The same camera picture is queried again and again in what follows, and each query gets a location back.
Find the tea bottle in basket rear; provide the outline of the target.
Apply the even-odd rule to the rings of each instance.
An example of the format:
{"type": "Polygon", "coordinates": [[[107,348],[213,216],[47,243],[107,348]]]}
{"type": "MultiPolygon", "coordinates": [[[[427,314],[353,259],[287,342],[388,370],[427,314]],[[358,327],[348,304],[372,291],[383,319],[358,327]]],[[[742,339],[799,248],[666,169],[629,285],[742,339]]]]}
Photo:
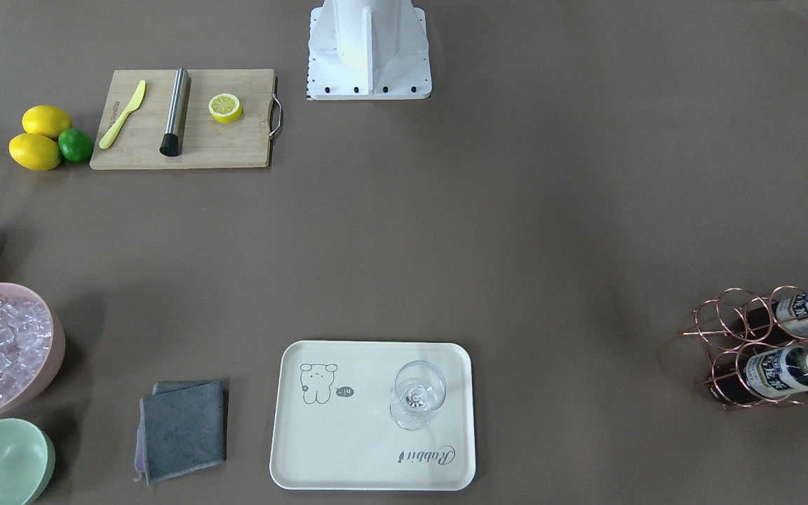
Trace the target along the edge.
{"type": "Polygon", "coordinates": [[[808,392],[808,349],[770,349],[716,368],[708,390],[725,405],[757,405],[808,392]]]}

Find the steel muddler black tip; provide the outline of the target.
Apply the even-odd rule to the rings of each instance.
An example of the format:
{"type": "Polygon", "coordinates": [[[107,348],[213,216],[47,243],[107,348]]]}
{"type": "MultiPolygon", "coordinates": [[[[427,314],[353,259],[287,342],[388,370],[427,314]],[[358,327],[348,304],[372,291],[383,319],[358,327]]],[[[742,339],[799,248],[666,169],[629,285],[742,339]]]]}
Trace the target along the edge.
{"type": "Polygon", "coordinates": [[[162,156],[176,157],[182,153],[191,77],[186,68],[177,68],[159,152],[162,156]]]}

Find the cream rectangular tray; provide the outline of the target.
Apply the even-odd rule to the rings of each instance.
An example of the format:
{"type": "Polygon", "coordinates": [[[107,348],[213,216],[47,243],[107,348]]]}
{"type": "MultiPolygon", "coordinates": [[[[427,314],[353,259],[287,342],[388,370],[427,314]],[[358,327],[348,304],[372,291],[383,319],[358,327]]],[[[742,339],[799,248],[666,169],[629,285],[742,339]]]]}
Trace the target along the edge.
{"type": "Polygon", "coordinates": [[[472,363],[455,343],[298,341],[283,352],[270,473],[288,490],[461,491],[476,474],[472,363]],[[447,380],[426,427],[398,428],[390,390],[429,361],[447,380]]]}

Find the yellow lemon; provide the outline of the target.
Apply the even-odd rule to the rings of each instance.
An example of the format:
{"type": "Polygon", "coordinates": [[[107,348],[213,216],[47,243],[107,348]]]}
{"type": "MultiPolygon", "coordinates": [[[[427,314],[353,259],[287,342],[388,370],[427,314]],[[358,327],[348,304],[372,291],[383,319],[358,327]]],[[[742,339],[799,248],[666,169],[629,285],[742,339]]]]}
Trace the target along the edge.
{"type": "Polygon", "coordinates": [[[23,112],[22,127],[26,133],[57,140],[59,135],[73,127],[70,115],[53,105],[36,105],[23,112]]]}
{"type": "Polygon", "coordinates": [[[13,137],[8,152],[16,163],[29,170],[53,170],[62,160],[57,142],[35,133],[13,137]]]}

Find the pink bowl with ice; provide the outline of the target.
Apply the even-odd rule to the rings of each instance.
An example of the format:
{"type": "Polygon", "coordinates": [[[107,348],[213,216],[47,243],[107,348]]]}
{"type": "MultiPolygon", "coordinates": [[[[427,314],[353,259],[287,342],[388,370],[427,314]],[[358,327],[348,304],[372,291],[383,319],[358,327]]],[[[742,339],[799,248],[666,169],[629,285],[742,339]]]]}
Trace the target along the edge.
{"type": "Polygon", "coordinates": [[[24,285],[0,283],[0,415],[38,396],[64,354],[63,326],[51,307],[24,285]]]}

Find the yellow plastic knife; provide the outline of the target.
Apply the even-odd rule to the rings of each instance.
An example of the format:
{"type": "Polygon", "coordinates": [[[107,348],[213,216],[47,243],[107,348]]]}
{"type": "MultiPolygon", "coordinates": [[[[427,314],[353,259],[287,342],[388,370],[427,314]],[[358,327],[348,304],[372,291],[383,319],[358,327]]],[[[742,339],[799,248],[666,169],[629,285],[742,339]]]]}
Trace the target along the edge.
{"type": "Polygon", "coordinates": [[[126,103],[123,111],[119,113],[118,117],[115,119],[115,122],[110,125],[106,133],[102,136],[102,139],[99,141],[98,147],[100,149],[108,149],[114,144],[116,138],[119,136],[119,134],[121,134],[121,129],[124,127],[126,119],[128,119],[132,113],[141,108],[141,105],[144,102],[145,93],[147,93],[147,81],[140,80],[137,84],[137,88],[134,90],[134,93],[131,96],[131,99],[126,103]]]}

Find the grey folded cloth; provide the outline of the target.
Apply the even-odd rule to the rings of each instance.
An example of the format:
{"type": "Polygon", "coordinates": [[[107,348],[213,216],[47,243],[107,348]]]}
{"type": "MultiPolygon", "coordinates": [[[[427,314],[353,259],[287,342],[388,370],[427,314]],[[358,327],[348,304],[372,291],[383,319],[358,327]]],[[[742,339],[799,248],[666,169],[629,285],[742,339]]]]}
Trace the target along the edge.
{"type": "Polygon", "coordinates": [[[148,485],[227,460],[227,393],[221,381],[157,382],[139,400],[134,466],[148,485]]]}

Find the wooden cutting board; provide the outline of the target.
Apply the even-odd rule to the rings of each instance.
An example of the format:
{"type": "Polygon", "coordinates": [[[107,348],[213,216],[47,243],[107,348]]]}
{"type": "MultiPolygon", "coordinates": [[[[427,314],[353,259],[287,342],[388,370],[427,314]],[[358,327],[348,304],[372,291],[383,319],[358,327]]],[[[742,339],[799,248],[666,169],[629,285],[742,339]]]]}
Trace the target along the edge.
{"type": "Polygon", "coordinates": [[[145,96],[132,112],[113,145],[94,147],[94,170],[235,169],[267,168],[271,162],[272,122],[276,71],[259,69],[189,69],[189,93],[184,108],[184,128],[179,156],[164,156],[161,140],[166,134],[174,69],[116,70],[95,140],[108,131],[126,108],[140,81],[145,96]],[[208,111],[211,98],[231,93],[241,103],[241,117],[220,123],[208,111]]]}

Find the clear wine glass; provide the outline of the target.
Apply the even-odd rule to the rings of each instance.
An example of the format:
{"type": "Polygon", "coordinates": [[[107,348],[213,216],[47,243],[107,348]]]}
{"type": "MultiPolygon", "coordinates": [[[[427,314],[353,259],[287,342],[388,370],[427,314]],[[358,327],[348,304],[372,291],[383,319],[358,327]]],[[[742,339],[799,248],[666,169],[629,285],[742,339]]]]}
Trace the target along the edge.
{"type": "Polygon", "coordinates": [[[398,428],[422,429],[445,404],[447,380],[437,365],[418,359],[398,370],[390,390],[390,415],[398,428]]]}

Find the green lime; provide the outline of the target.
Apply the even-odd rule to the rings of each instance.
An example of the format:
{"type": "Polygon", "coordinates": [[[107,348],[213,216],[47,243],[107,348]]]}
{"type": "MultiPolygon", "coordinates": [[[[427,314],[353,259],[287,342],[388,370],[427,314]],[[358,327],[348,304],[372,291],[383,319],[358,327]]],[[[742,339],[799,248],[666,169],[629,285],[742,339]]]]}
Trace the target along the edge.
{"type": "Polygon", "coordinates": [[[94,141],[81,129],[64,129],[58,135],[57,144],[67,162],[87,163],[92,159],[94,141]]]}

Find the copper wire bottle basket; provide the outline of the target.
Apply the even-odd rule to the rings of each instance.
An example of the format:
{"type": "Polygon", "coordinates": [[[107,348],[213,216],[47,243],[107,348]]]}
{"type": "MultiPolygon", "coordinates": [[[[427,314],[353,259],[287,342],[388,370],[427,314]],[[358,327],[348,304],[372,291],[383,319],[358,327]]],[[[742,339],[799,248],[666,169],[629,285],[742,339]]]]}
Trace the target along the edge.
{"type": "MultiPolygon", "coordinates": [[[[708,362],[706,379],[700,386],[709,393],[708,383],[716,368],[736,365],[739,359],[770,349],[800,346],[808,349],[808,337],[793,337],[777,324],[774,309],[779,301],[808,290],[782,285],[767,295],[729,288],[693,310],[692,324],[684,332],[697,338],[708,362]]],[[[725,405],[722,409],[741,410],[762,406],[808,405],[808,392],[781,400],[764,400],[757,405],[725,405]]]]}

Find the lemon half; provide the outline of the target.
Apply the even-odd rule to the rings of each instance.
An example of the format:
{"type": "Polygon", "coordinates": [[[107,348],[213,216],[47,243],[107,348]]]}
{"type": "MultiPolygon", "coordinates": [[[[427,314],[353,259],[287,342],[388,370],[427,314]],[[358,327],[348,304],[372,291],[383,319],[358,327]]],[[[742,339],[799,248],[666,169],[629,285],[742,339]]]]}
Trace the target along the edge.
{"type": "Polygon", "coordinates": [[[234,123],[243,115],[243,103],[233,93],[220,93],[209,100],[208,111],[218,123],[234,123]]]}

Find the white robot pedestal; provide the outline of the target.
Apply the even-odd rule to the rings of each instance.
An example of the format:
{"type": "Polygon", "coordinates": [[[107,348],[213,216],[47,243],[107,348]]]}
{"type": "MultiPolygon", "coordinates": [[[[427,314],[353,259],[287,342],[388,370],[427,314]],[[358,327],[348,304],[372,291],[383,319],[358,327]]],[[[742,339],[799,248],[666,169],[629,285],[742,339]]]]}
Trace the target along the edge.
{"type": "Polygon", "coordinates": [[[410,1],[325,1],[310,12],[308,49],[308,100],[432,95],[426,13],[410,1]]]}

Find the green bowl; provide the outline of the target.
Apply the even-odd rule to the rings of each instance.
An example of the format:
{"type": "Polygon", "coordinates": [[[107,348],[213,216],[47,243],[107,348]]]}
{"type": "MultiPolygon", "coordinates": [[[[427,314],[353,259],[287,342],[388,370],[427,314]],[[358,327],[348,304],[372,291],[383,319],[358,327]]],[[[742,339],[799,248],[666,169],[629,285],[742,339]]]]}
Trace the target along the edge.
{"type": "Polygon", "coordinates": [[[51,438],[24,419],[0,419],[0,504],[32,504],[53,476],[51,438]]]}

